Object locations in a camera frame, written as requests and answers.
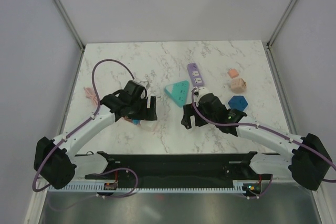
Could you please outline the teal power strip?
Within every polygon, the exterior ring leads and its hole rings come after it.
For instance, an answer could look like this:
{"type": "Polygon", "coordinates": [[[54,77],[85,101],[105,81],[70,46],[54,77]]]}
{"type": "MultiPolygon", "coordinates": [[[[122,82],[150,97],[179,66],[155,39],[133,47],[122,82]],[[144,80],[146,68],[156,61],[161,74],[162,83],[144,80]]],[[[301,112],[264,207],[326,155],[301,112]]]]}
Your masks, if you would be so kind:
{"type": "Polygon", "coordinates": [[[182,108],[186,104],[189,87],[190,83],[185,80],[165,86],[164,92],[179,108],[182,108]]]}

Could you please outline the white cube plug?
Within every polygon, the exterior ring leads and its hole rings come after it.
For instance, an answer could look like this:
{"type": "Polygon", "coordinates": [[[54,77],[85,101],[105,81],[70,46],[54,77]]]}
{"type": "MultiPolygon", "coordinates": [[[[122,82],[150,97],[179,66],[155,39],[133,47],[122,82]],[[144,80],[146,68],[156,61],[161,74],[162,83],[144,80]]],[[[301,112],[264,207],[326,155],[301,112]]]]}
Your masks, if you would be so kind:
{"type": "Polygon", "coordinates": [[[146,131],[154,131],[156,127],[156,121],[141,121],[140,125],[146,131]]]}

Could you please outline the purple power strip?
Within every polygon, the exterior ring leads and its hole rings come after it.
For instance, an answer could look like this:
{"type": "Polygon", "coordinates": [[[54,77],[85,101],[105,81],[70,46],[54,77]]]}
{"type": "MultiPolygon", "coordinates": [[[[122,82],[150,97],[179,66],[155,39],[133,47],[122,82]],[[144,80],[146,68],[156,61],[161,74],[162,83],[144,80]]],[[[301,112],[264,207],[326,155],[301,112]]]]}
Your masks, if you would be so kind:
{"type": "Polygon", "coordinates": [[[198,69],[198,66],[196,63],[189,63],[187,65],[187,70],[189,77],[191,79],[193,87],[203,87],[204,86],[204,80],[201,76],[200,70],[198,69]]]}

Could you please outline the blue cube plug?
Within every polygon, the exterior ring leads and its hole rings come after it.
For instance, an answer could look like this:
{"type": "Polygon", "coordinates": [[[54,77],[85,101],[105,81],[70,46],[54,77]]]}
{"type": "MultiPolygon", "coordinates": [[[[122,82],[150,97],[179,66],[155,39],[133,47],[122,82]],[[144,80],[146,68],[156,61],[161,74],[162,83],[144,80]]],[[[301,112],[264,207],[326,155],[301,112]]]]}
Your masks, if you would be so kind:
{"type": "Polygon", "coordinates": [[[248,102],[243,95],[234,95],[228,101],[228,105],[231,109],[244,111],[248,106],[248,102]]]}

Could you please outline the peach cube plug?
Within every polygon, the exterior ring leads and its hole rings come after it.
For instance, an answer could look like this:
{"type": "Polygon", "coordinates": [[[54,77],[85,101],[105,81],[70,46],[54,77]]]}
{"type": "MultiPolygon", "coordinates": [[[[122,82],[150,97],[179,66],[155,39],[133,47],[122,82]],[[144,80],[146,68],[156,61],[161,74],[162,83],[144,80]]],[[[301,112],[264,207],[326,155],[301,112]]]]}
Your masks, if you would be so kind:
{"type": "Polygon", "coordinates": [[[230,89],[234,93],[243,93],[247,89],[247,84],[243,78],[236,78],[231,81],[230,89]]]}

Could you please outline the pink plug adapter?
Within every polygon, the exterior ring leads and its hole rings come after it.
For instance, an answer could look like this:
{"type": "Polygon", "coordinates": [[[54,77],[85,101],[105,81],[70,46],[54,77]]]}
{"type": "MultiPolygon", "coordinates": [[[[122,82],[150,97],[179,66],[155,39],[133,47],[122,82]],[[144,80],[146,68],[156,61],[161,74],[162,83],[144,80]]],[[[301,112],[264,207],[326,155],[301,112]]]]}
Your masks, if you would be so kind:
{"type": "Polygon", "coordinates": [[[237,78],[239,76],[239,72],[236,69],[229,69],[227,73],[231,79],[237,78]]]}

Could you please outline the pink power strip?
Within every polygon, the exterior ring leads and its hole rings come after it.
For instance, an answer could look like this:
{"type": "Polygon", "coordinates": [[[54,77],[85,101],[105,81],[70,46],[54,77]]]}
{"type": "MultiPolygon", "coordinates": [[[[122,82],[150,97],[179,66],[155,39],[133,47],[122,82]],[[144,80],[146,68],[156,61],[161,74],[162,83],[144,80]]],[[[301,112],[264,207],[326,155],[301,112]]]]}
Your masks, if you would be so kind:
{"type": "Polygon", "coordinates": [[[155,121],[146,121],[146,120],[136,120],[124,117],[124,119],[137,127],[149,132],[153,132],[157,126],[157,120],[155,121]]]}

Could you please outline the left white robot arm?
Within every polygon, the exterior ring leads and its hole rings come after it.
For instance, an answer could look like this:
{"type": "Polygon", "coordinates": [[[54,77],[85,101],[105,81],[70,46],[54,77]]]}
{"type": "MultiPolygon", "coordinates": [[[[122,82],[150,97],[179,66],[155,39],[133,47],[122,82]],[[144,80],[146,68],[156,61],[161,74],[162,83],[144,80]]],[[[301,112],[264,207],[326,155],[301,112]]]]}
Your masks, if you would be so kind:
{"type": "Polygon", "coordinates": [[[156,121],[156,96],[130,80],[124,89],[105,95],[92,115],[68,133],[41,138],[36,145],[34,170],[55,189],[74,178],[81,162],[77,153],[92,138],[121,118],[156,121]]]}

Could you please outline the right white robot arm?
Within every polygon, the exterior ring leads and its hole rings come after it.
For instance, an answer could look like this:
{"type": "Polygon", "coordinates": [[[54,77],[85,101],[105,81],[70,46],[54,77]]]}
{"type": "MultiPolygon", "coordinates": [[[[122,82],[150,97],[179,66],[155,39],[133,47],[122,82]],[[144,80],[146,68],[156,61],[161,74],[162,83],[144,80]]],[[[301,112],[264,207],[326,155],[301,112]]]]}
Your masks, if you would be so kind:
{"type": "Polygon", "coordinates": [[[257,174],[291,177],[302,187],[317,190],[330,168],[335,168],[321,140],[309,133],[300,136],[271,128],[237,109],[228,109],[220,99],[209,92],[198,92],[192,102],[183,106],[181,124],[192,127],[206,124],[221,132],[256,142],[275,152],[275,155],[255,153],[240,166],[241,174],[248,179],[257,174]]]}

